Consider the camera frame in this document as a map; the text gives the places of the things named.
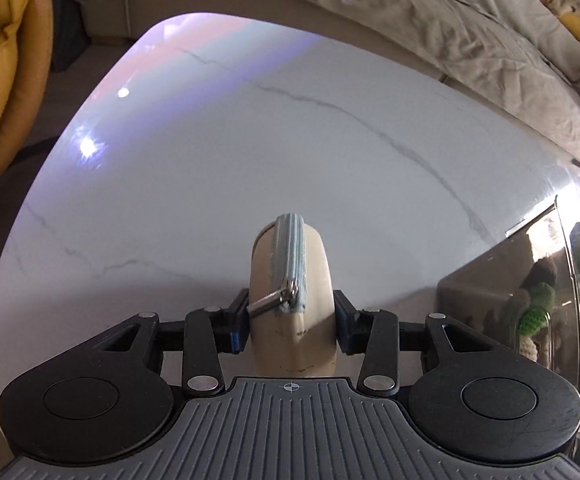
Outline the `beige round zipper pouch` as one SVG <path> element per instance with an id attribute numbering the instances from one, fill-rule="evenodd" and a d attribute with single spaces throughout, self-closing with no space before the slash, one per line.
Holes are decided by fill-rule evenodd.
<path id="1" fill-rule="evenodd" d="M 249 287 L 258 374 L 328 377 L 337 368 L 333 288 L 320 234 L 281 214 L 256 237 Z"/>

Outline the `crochet doll red hat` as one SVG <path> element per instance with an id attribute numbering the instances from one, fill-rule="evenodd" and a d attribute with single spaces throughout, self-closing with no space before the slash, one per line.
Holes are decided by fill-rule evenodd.
<path id="1" fill-rule="evenodd" d="M 535 337 L 550 324 L 557 279 L 552 258 L 538 259 L 499 312 L 503 341 L 532 362 L 539 360 Z"/>

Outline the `smoky transparent storage box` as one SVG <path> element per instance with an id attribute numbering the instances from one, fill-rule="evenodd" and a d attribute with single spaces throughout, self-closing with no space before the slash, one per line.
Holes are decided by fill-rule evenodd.
<path id="1" fill-rule="evenodd" d="M 501 243 L 442 278 L 437 305 L 561 375 L 580 394 L 580 198 L 557 197 Z M 580 466 L 580 429 L 573 457 Z"/>

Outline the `sofa with beige cover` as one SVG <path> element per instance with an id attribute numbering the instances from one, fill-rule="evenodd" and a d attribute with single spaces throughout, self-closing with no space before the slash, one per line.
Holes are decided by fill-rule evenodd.
<path id="1" fill-rule="evenodd" d="M 580 42 L 539 0 L 81 0 L 92 36 L 187 12 L 309 30 L 446 76 L 580 163 Z"/>

